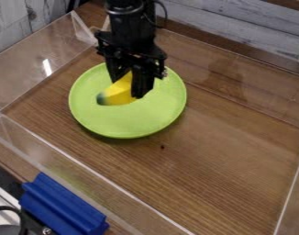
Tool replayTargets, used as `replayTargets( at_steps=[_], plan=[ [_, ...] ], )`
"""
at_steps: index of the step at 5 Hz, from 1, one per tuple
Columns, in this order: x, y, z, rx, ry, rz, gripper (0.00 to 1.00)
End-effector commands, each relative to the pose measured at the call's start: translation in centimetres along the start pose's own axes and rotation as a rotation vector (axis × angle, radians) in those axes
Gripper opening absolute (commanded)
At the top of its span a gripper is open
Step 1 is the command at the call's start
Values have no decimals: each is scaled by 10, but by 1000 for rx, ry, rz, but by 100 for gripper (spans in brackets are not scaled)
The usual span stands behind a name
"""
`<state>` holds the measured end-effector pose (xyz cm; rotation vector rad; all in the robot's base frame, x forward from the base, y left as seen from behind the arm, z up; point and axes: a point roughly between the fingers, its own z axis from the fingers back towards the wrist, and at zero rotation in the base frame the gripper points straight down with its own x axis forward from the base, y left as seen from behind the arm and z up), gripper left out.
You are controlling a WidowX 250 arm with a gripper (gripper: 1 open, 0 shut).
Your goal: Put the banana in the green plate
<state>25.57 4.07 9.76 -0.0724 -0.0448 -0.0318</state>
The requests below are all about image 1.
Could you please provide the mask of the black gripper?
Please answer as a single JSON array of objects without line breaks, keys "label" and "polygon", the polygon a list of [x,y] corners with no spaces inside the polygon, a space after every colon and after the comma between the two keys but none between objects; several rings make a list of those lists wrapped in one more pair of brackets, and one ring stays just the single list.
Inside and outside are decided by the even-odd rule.
[{"label": "black gripper", "polygon": [[155,77],[164,76],[167,53],[155,44],[156,10],[109,11],[111,31],[99,31],[97,53],[104,56],[115,83],[132,71],[131,95],[136,98],[153,89]]}]

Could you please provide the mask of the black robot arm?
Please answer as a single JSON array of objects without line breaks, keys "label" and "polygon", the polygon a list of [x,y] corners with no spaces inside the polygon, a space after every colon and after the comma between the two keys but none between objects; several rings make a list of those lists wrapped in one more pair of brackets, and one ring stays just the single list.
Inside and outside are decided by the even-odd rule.
[{"label": "black robot arm", "polygon": [[155,79],[165,76],[167,53],[156,45],[157,0],[105,0],[111,30],[95,33],[97,54],[105,59],[112,82],[131,73],[131,96],[143,98]]}]

